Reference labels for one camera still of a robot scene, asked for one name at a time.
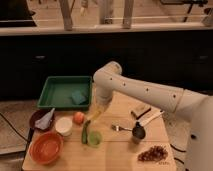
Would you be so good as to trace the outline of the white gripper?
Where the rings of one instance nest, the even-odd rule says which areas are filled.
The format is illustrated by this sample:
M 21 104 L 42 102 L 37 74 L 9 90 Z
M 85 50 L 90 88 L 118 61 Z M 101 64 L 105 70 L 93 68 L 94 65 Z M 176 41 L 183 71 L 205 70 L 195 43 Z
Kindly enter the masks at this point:
M 100 112 L 104 112 L 110 105 L 113 98 L 113 93 L 109 91 L 97 90 L 96 102 Z

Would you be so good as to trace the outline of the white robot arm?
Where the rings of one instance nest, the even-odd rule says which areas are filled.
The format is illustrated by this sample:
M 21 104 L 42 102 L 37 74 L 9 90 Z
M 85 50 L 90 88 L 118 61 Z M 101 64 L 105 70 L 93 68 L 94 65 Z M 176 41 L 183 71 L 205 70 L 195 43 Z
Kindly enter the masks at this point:
M 213 96 L 124 77 L 115 61 L 98 69 L 93 80 L 101 104 L 109 103 L 117 91 L 188 121 L 185 171 L 213 171 Z

